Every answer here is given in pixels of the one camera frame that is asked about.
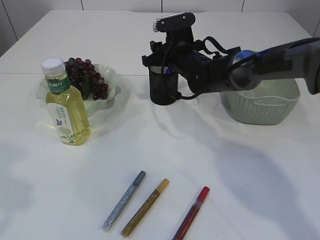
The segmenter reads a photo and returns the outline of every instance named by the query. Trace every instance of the pen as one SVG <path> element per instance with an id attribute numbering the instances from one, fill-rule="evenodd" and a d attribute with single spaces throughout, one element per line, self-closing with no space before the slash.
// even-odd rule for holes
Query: pen
<path id="1" fill-rule="evenodd" d="M 128 205 L 130 199 L 138 189 L 140 183 L 142 182 L 145 176 L 146 176 L 146 173 L 144 171 L 141 171 L 139 175 L 135 178 L 133 183 L 129 186 L 129 188 L 124 193 L 120 201 L 117 203 L 117 205 L 114 207 L 114 209 L 112 210 L 108 218 L 105 220 L 102 226 L 102 230 L 104 230 L 105 232 L 108 232 L 112 228 L 113 224 L 117 221 L 122 211 Z"/>
<path id="2" fill-rule="evenodd" d="M 191 209 L 189 210 L 188 214 L 185 216 L 183 222 L 181 223 L 178 231 L 175 233 L 172 240 L 182 240 L 184 239 L 187 231 L 189 230 L 191 224 L 195 220 L 202 204 L 204 203 L 210 188 L 205 186 L 202 191 L 200 192 L 199 196 L 196 198 L 194 204 L 192 205 Z"/>
<path id="3" fill-rule="evenodd" d="M 153 191 L 153 193 L 151 193 L 148 199 L 144 202 L 144 204 L 140 207 L 140 209 L 136 212 L 136 214 L 131 218 L 128 224 L 121 231 L 121 235 L 124 238 L 128 237 L 133 232 L 133 230 L 139 224 L 141 219 L 146 215 L 148 210 L 156 202 L 156 200 L 159 198 L 160 194 L 165 190 L 168 184 L 169 180 L 165 178 L 160 183 L 160 185 Z"/>

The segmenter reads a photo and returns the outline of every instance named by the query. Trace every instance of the plastic bowl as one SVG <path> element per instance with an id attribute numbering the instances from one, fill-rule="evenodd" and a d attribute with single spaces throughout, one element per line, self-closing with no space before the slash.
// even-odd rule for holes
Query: plastic bowl
<path id="1" fill-rule="evenodd" d="M 232 117 L 238 122 L 254 125 L 281 123 L 299 97 L 294 79 L 265 80 L 252 90 L 227 93 Z"/>
<path id="2" fill-rule="evenodd" d="M 95 112 L 107 108 L 107 102 L 114 98 L 116 93 L 116 86 L 119 81 L 119 77 L 116 72 L 105 65 L 94 64 L 94 69 L 101 74 L 101 77 L 104 78 L 105 82 L 108 84 L 108 97 L 106 100 L 93 100 L 93 95 L 91 94 L 87 100 L 84 102 L 84 107 L 88 117 L 91 117 Z M 40 82 L 40 85 L 36 91 L 36 98 L 46 101 L 47 93 L 49 92 L 48 84 L 46 79 L 43 79 Z"/>

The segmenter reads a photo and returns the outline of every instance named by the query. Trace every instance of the green basket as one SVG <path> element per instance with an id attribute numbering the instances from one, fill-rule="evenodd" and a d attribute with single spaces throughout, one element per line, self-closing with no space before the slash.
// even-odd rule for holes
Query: green basket
<path id="1" fill-rule="evenodd" d="M 294 79 L 265 80 L 255 89 L 227 93 L 232 117 L 238 122 L 254 125 L 281 123 L 299 97 Z"/>

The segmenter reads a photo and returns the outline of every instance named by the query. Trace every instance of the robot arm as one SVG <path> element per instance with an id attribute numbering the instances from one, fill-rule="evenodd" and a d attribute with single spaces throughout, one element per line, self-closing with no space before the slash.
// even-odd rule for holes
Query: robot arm
<path id="1" fill-rule="evenodd" d="M 166 41 L 150 43 L 152 54 L 142 57 L 146 67 L 172 67 L 188 82 L 193 96 L 171 92 L 176 99 L 193 99 L 203 93 L 251 90 L 262 80 L 304 78 L 309 92 L 319 93 L 320 38 L 307 38 L 261 52 L 224 49 L 214 38 L 194 41 L 192 13 L 179 13 L 155 20 L 153 30 L 166 33 Z M 218 51 L 210 52 L 210 41 Z M 200 51 L 214 54 L 209 58 Z"/>

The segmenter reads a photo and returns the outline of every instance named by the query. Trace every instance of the black mesh cup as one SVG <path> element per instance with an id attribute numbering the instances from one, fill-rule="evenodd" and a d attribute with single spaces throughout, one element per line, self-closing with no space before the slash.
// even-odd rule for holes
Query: black mesh cup
<path id="1" fill-rule="evenodd" d="M 171 72 L 164 74 L 164 81 L 169 89 L 178 91 L 178 73 Z M 150 99 L 153 103 L 158 105 L 170 105 L 176 100 L 169 95 L 168 88 L 161 79 L 161 67 L 150 66 L 149 67 L 149 83 L 150 83 Z"/>

